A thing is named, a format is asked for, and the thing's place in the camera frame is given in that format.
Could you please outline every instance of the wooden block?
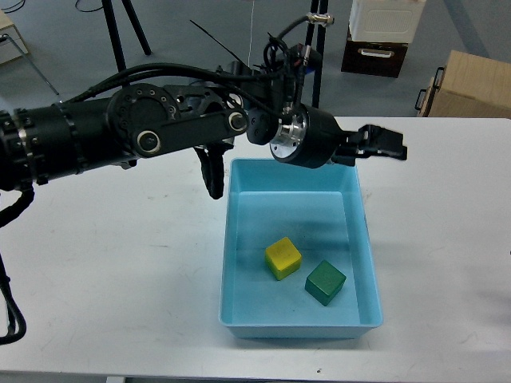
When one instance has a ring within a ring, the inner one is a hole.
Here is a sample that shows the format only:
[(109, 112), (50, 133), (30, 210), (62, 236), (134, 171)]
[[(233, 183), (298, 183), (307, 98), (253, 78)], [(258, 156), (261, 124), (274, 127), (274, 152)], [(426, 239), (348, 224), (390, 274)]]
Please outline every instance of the wooden block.
[[(22, 39), (21, 34), (16, 28), (16, 25), (0, 10), (0, 36), (3, 34), (8, 34), (11, 38), (18, 44), (18, 46), (23, 50), (24, 53), (28, 53), (28, 49), (26, 48), (26, 44)], [(12, 61), (21, 54), (9, 40), (5, 40), (0, 42), (0, 64), (3, 64), (8, 61)]]
[(343, 288), (345, 281), (346, 275), (328, 261), (322, 261), (307, 277), (305, 290), (323, 306), (328, 306), (328, 303)]
[(266, 249), (266, 264), (280, 281), (294, 273), (302, 264), (302, 255), (288, 237), (272, 244)]

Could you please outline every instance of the drawer handle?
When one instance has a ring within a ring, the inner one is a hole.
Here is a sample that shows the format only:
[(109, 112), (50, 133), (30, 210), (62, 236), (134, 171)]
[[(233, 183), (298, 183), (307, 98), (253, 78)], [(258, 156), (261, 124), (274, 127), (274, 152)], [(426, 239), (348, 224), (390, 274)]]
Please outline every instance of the drawer handle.
[(421, 100), (421, 95), (424, 93), (424, 97), (426, 97), (426, 92), (427, 92), (427, 89), (421, 89), (418, 92), (417, 100), (415, 101), (415, 110), (418, 110), (419, 112), (421, 111), (422, 106), (424, 105), (424, 101), (426, 100), (425, 98), (422, 98), (422, 100)]
[(391, 50), (359, 49), (358, 52), (363, 56), (379, 58), (391, 58), (392, 56), (394, 56), (394, 52), (392, 52)]

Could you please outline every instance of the black cable bundle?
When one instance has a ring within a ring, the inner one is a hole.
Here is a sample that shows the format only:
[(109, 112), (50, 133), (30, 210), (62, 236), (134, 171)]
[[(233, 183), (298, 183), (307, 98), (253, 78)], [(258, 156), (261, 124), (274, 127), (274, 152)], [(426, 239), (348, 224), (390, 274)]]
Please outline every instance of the black cable bundle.
[[(0, 227), (4, 227), (9, 222), (15, 220), (34, 200), (34, 190), (32, 187), (22, 192), (22, 195), (11, 206), (0, 211)], [(7, 276), (6, 268), (0, 255), (0, 290), (6, 300), (7, 316), (9, 323), (7, 325), (7, 334), (0, 337), (0, 345), (7, 345), (19, 341), (26, 333), (26, 322), (22, 312), (14, 301), (10, 291), (10, 278)]]

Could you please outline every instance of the black cable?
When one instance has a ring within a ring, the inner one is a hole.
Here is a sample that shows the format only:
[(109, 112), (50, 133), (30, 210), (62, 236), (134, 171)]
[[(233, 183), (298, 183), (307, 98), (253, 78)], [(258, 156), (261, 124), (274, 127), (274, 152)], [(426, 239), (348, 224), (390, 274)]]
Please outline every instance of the black cable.
[(196, 22), (194, 22), (193, 20), (190, 20), (190, 22), (191, 22), (194, 26), (196, 26), (197, 28), (199, 28), (200, 30), (202, 30), (202, 31), (203, 31), (206, 35), (208, 35), (210, 38), (212, 38), (212, 39), (213, 39), (213, 41), (214, 41), (216, 44), (220, 45), (222, 48), (224, 48), (225, 50), (227, 50), (227, 51), (231, 54), (231, 56), (233, 56), (233, 57), (236, 59), (236, 61), (238, 61), (238, 62), (242, 63), (243, 65), (245, 64), (245, 63), (243, 62), (243, 60), (241, 60), (238, 56), (236, 56), (236, 54), (235, 54), (234, 52), (232, 52), (232, 51), (231, 51), (231, 50), (230, 50), (227, 46), (225, 46), (224, 44), (222, 44), (222, 43), (220, 42), (220, 40), (218, 40), (217, 38), (215, 38), (215, 36), (213, 36), (212, 34), (210, 34), (210, 33), (209, 33), (209, 32), (208, 32), (205, 28), (203, 28), (202, 26), (200, 26), (199, 24), (197, 24), (197, 23), (196, 23)]
[(294, 20), (289, 26), (287, 26), (282, 32), (279, 33), (277, 38), (282, 40), (284, 36), (286, 36), (289, 32), (291, 32), (294, 28), (299, 26), (301, 23), (306, 22), (309, 19), (308, 16), (302, 16), (301, 18), (297, 18)]
[[(22, 195), (11, 206), (0, 211), (0, 227), (4, 227), (9, 222), (20, 216), (21, 213), (34, 200), (34, 190), (32, 187), (22, 192)], [(14, 301), (10, 290), (10, 278), (7, 276), (2, 255), (0, 255), (0, 291), (7, 305), (7, 335), (0, 337), (0, 345), (7, 345), (19, 341), (26, 334), (26, 321), (18, 305)]]
[[(269, 77), (265, 77), (267, 79), (270, 79), (270, 78), (273, 78), (274, 76), (276, 76), (278, 73), (274, 73), (274, 75), (272, 76), (269, 76)], [(83, 100), (86, 100), (90, 97), (94, 97), (96, 96), (97, 94), (100, 94), (100, 93), (103, 93), (103, 92), (106, 92), (110, 89), (114, 89), (114, 88), (118, 88), (122, 85), (125, 85), (125, 84), (128, 84), (128, 83), (132, 83), (132, 82), (136, 82), (136, 81), (140, 81), (140, 80), (145, 80), (147, 78), (152, 78), (152, 77), (165, 77), (165, 76), (169, 76), (168, 73), (166, 73), (165, 71), (163, 70), (154, 70), (154, 71), (148, 71), (148, 72), (144, 72), (144, 73), (136, 73), (136, 74), (133, 74), (133, 75), (130, 75), (128, 77), (123, 77), (119, 80), (116, 80), (112, 83), (108, 83), (108, 84), (105, 84), (103, 88), (101, 89), (98, 89), (97, 92), (94, 92), (94, 94), (89, 94), (87, 96), (77, 96), (67, 102), (81, 102)], [(291, 117), (290, 115), (291, 114), (286, 114), (286, 115), (283, 115), (283, 114), (279, 114), (277, 113), (276, 111), (268, 108), (265, 104), (263, 104), (261, 101), (259, 101), (257, 98), (255, 98), (254, 96), (252, 96), (250, 93), (248, 92), (245, 92), (244, 90), (242, 90), (240, 87), (234, 85), (234, 84), (231, 84), (229, 82), (224, 82), (221, 84), (223, 87), (225, 87), (226, 89), (228, 90), (231, 90), (233, 93), (235, 94), (239, 94), (240, 96), (246, 98), (247, 100), (249, 100), (252, 104), (258, 106), (259, 108), (261, 108), (264, 112), (268, 113), (268, 114), (271, 114), (272, 116), (275, 116), (277, 118), (282, 118), (283, 120), (289, 120)]]
[(217, 73), (211, 72), (205, 69), (195, 68), (187, 65), (178, 64), (167, 64), (167, 63), (156, 63), (156, 64), (144, 64), (137, 67), (132, 67), (120, 71), (117, 74), (103, 80), (99, 84), (89, 88), (82, 94), (73, 97), (67, 102), (79, 102), (87, 100), (91, 97), (95, 97), (98, 94), (106, 92), (107, 90), (114, 89), (118, 86), (122, 86), (130, 81), (139, 81), (145, 78), (151, 77), (163, 77), (163, 76), (175, 76), (175, 77), (194, 77), (201, 80), (215, 82), (223, 85), (229, 81), (232, 82), (246, 82), (246, 81), (270, 81), (278, 77), (278, 73), (260, 74), (255, 76), (238, 76), (228, 73)]
[(74, 7), (75, 7), (77, 10), (79, 10), (80, 12), (83, 12), (83, 13), (85, 13), (85, 14), (90, 14), (90, 13), (92, 13), (92, 12), (96, 12), (96, 11), (98, 11), (98, 10), (102, 10), (102, 9), (103, 9), (103, 6), (100, 6), (99, 8), (95, 8), (95, 9), (93, 9), (93, 10), (82, 10), (82, 9), (80, 9), (80, 8), (78, 7), (78, 4), (80, 3), (80, 1), (81, 1), (81, 0), (77, 0), (77, 2), (75, 2), (75, 3), (74, 3)]
[(13, 12), (16, 12), (17, 10), (20, 10), (21, 8), (23, 8), (23, 6), (25, 6), (25, 0), (20, 0), (13, 6), (7, 6), (6, 8), (2, 8), (2, 11), (4, 14), (12, 14)]

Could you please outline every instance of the black tripod leg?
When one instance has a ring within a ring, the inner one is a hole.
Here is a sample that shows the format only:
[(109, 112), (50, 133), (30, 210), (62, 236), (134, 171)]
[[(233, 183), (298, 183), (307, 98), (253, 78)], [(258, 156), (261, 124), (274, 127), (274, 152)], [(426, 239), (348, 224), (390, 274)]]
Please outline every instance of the black tripod leg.
[(117, 70), (120, 72), (126, 69), (125, 56), (122, 53), (121, 39), (113, 14), (112, 0), (101, 0), (103, 11), (105, 12), (106, 25), (109, 27), (110, 41), (112, 42), (113, 56), (117, 63)]
[(128, 14), (129, 20), (131, 21), (131, 25), (137, 34), (138, 41), (142, 45), (142, 49), (146, 56), (151, 54), (151, 48), (149, 47), (149, 43), (147, 42), (147, 38), (145, 38), (144, 31), (142, 30), (141, 24), (138, 21), (137, 14), (133, 9), (133, 5), (131, 0), (122, 0), (122, 5), (125, 6), (126, 13)]

